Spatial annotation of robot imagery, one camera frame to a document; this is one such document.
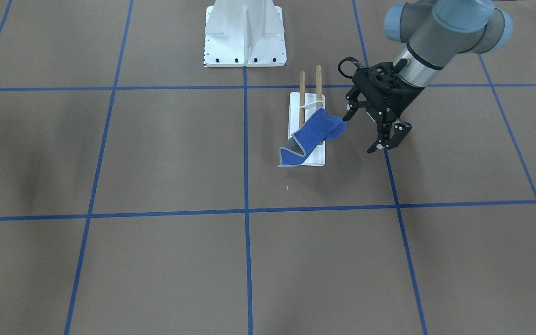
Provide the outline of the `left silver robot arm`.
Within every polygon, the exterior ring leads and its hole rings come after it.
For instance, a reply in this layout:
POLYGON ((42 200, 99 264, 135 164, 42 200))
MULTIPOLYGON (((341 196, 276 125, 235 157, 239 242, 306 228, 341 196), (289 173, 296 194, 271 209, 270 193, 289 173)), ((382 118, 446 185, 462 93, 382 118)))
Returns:
POLYGON ((384 19, 389 40, 404 45, 394 61, 367 67, 354 57, 349 77, 347 113, 350 121, 363 108, 376 123, 378 136, 367 150, 391 150, 412 126, 401 115, 458 54, 489 53, 512 36, 512 17, 491 0, 419 0, 392 6, 384 19))

